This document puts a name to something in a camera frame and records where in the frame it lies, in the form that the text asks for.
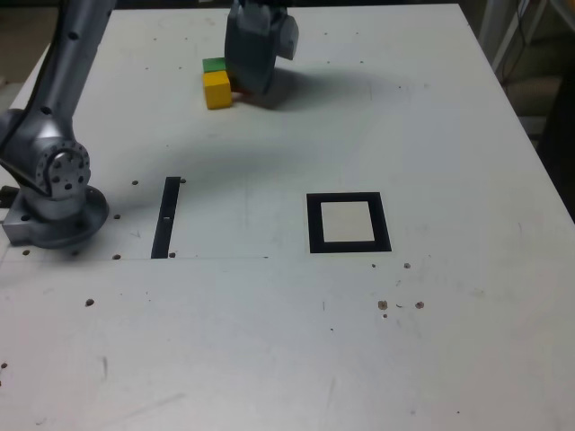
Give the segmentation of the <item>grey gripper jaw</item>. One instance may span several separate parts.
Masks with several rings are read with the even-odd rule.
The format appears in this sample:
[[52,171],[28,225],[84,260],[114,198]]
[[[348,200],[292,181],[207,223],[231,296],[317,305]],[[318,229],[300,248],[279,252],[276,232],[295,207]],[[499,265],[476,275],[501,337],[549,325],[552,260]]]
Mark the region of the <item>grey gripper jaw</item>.
[[299,29],[293,16],[282,14],[266,35],[245,32],[248,47],[243,53],[239,80],[245,90],[264,94],[270,88],[278,57],[293,60]]
[[226,71],[234,89],[247,89],[241,65],[243,12],[231,12],[226,22]]

